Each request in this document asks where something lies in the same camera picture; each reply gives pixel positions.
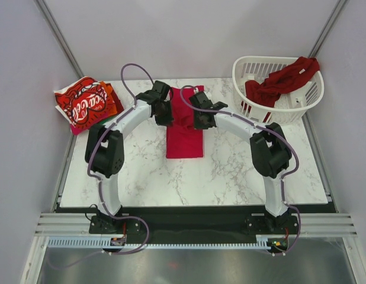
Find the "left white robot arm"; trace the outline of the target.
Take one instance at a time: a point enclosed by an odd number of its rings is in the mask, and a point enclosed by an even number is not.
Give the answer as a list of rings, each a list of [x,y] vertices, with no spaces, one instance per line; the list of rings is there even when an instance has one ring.
[[[140,93],[132,106],[108,124],[98,124],[89,130],[85,152],[87,175],[97,180],[98,209],[106,215],[102,224],[111,233],[119,232],[124,224],[123,217],[117,215],[122,207],[118,194],[118,173],[125,162],[124,141],[150,117],[155,117],[162,126],[170,126],[173,122],[172,98],[171,88],[162,93]]]

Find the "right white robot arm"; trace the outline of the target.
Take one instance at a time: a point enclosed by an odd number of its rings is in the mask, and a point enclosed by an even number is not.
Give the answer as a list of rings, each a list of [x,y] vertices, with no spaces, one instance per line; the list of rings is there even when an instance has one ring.
[[[195,128],[222,128],[246,141],[251,148],[252,163],[263,177],[265,188],[266,229],[280,232],[286,226],[283,216],[288,211],[285,201],[284,178],[287,173],[292,149],[287,144],[278,124],[264,127],[243,116],[232,113],[226,107],[222,110],[194,108]]]

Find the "bright red t-shirt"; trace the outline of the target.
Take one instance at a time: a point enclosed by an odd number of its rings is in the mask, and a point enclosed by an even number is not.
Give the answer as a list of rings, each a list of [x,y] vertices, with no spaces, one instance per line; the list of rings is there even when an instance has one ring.
[[[166,128],[166,158],[193,159],[204,157],[203,131],[194,127],[194,110],[181,99],[178,88],[172,88],[172,125]]]

